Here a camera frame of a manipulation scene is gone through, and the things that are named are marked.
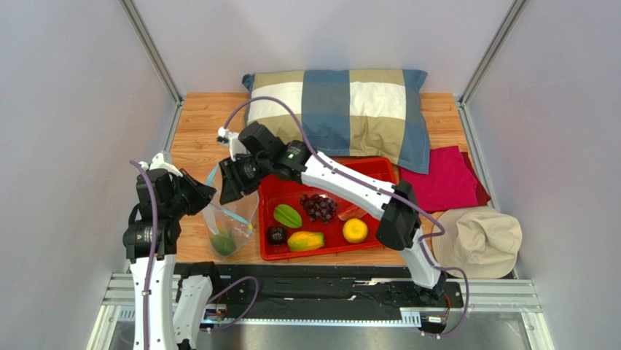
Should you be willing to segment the clear zip top bag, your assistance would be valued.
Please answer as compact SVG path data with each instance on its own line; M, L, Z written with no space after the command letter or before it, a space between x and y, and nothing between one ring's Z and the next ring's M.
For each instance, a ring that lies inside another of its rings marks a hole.
M202 210L202 214L209 230L208 239L211 234L229 234L237 245L237 252L258 232L259 196L254 192L239 201L222 205L220 203L220 196L223 194L222 182L219 166L214 166L205 184L216 188L217 192L210 204ZM214 253L220 258L231 256L223 257L215 251Z

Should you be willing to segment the green fake starfruit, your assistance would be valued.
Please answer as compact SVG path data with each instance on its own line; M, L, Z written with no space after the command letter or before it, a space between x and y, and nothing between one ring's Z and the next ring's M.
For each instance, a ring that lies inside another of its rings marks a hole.
M273 218L287 228L301 228L303 224L300 214L286 204L279 204L274 208Z

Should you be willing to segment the purple fake grape bunch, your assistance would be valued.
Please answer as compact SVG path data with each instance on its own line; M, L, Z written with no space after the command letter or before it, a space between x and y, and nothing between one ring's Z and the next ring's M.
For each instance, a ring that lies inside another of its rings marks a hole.
M304 194L300 197L300 205L311 222L321 221L327 224L336 216L336 201L322 195Z

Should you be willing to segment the dark purple fake mangosteen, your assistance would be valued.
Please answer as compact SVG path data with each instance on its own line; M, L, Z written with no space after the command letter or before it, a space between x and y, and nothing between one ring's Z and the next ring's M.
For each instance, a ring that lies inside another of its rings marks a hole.
M267 242L271 246L285 244L288 240L286 228L284 226L272 226L267 229Z

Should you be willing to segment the yellow green fake mango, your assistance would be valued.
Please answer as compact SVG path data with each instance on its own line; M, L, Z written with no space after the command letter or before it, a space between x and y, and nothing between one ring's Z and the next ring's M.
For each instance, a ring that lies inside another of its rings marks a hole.
M298 231L293 233L287 240L291 252L306 252L323 248L325 237L323 233Z

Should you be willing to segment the yellow fake lemon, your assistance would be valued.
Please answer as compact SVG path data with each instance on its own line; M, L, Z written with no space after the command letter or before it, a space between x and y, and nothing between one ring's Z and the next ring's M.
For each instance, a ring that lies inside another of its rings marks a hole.
M343 237L350 244L360 244L368 236L367 224L358 218L349 219L343 225Z

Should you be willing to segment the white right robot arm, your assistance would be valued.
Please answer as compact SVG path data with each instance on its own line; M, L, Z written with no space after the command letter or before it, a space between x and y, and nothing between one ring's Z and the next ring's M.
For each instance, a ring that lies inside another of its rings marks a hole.
M415 285L436 298L444 292L446 274L422 235L422 211L409 183L392 184L345 167L316 151L306 137L285 144L258 122L240 133L220 128L216 140L230 151L219 162L222 205L254 193L269 175L332 193L379 221L376 239L399 252Z

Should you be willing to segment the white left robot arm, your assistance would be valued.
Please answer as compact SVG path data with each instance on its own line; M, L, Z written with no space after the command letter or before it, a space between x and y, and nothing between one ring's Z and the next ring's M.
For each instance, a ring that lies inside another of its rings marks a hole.
M135 349L196 349L208 299L221 290L214 262L177 264L180 221L216 189L186 171L136 165L138 203L122 237L135 293Z

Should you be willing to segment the green fake lime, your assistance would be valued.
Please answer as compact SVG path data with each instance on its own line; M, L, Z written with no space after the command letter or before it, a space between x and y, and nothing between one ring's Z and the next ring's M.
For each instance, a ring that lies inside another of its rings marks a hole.
M211 234L209 240L214 251L223 257L228 257L237 250L237 245L229 234Z

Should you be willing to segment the red plastic tray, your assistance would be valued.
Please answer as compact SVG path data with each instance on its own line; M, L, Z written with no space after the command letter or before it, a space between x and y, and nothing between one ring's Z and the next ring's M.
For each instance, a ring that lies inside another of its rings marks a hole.
M325 190L309 187L296 182L285 182L275 176L269 176L262 180L259 189L259 249L263 260L289 260L299 257L310 257L320 254L336 254L342 252L355 251L380 247L380 242L375 237L375 231L379 226L379 221L369 214L365 214L361 221L368 229L367 237L360 243L351 243L343 235L345 222L338 216L352 206L352 203L339 198ZM321 217L314 220L308 214L308 207L300 201L303 198L313 199L323 197L329 199L334 204L334 210L330 214L328 221ZM290 228L280 223L274 217L277 206L289 206L300 216L302 225L299 228ZM287 240L284 239L280 244L273 243L271 228L282 227L287 236L296 232L317 232L324 236L324 245L318 249L308 251L292 251Z

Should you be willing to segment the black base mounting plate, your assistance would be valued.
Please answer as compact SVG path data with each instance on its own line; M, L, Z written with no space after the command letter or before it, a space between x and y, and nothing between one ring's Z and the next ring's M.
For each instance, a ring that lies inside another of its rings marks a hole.
M403 266L215 266L220 291L225 287L229 291L214 304L228 319L398 321L405 308L430 308L443 314L464 307L458 282L446 281L444 292L435 297L414 285Z

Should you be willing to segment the checkered blue beige pillow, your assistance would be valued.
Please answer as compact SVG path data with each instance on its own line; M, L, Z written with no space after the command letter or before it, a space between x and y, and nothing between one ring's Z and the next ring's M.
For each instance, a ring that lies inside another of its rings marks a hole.
M430 141L421 113L426 71L307 70L246 74L245 123L258 122L283 143L308 137L328 156L381 156L429 171Z

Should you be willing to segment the magenta folded cloth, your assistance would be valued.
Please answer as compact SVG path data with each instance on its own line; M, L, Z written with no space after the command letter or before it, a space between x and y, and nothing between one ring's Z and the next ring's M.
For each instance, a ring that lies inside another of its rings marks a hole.
M427 174L400 168L399 175L412 185L418 206L428 213L479 205L478 180L457 146L433 149Z

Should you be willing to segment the dark red cloth underneath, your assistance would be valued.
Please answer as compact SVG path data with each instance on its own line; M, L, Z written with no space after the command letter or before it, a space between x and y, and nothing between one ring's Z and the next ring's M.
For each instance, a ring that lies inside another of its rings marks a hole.
M475 186L475 195L477 198L477 204L479 206L487 206L488 202L491 200L491 196L488 194L488 191L483 186L482 182L479 180L478 175L472 165L468 152L461 152L461 156L464 159L464 165L469 170L470 174L476 180Z

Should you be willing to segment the beige bucket hat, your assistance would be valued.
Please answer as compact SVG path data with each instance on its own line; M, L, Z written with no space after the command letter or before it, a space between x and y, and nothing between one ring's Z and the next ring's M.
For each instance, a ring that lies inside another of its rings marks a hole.
M445 211L445 233L431 239L435 260L471 279L500 279L515 267L523 240L518 220L489 206Z

